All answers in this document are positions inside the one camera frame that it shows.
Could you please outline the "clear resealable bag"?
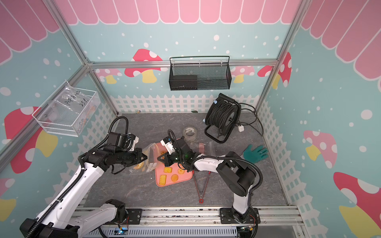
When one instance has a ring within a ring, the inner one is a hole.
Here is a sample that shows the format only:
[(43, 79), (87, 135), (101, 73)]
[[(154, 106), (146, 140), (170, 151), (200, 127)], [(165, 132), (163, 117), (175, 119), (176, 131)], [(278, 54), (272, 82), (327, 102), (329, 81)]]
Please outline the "clear resealable bag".
[(142, 150), (147, 159), (140, 164), (128, 168), (128, 171), (133, 174), (145, 174), (154, 171), (158, 166), (157, 157), (159, 155), (159, 147), (156, 143), (148, 145)]

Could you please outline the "red metal tongs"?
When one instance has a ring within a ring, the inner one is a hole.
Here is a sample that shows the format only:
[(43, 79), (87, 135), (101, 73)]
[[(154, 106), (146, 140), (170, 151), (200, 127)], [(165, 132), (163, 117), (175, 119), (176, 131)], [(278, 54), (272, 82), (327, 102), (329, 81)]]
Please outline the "red metal tongs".
[(192, 173), (192, 178), (193, 178), (194, 185), (195, 185), (195, 188), (196, 188), (196, 191), (197, 191), (199, 204), (203, 204), (204, 203), (204, 197), (205, 197), (207, 185), (208, 185), (208, 182), (209, 182), (210, 174), (211, 174), (211, 172), (208, 172), (208, 174), (206, 176), (206, 179), (205, 179), (205, 183), (204, 183), (203, 187), (201, 188), (199, 186), (198, 182), (197, 182), (195, 171), (193, 171), (193, 173)]

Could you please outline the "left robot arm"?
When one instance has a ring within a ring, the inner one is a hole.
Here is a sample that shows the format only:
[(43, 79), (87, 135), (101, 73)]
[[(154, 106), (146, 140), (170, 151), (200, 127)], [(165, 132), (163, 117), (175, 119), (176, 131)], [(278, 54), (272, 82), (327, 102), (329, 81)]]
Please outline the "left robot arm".
[(125, 132), (107, 132), (105, 139), (78, 156), (79, 167), (58, 196), (40, 212), (36, 218), (27, 218), (20, 231), (26, 238), (82, 238), (93, 230), (99, 230), (105, 223), (121, 225), (129, 215), (124, 202), (116, 199), (106, 201), (100, 208), (85, 216), (73, 219), (72, 215), (84, 196), (95, 182), (115, 165), (123, 168), (138, 165), (147, 156), (136, 144), (137, 136), (128, 132), (128, 119), (119, 116), (111, 122), (111, 127), (119, 120), (126, 122)]

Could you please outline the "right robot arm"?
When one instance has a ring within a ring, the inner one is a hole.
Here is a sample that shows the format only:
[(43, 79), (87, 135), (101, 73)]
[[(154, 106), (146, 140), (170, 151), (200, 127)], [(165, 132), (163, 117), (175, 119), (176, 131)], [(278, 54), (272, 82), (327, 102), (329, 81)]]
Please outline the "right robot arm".
[(178, 164), (180, 169), (187, 172), (217, 173), (234, 193), (232, 207), (220, 209), (222, 224), (261, 223), (258, 209), (251, 206), (252, 192), (263, 183), (263, 174), (255, 164), (232, 151), (223, 156), (196, 153), (190, 149), (184, 137), (176, 139), (172, 130), (168, 130), (168, 136), (160, 143), (167, 152), (157, 157), (159, 162), (167, 167)]

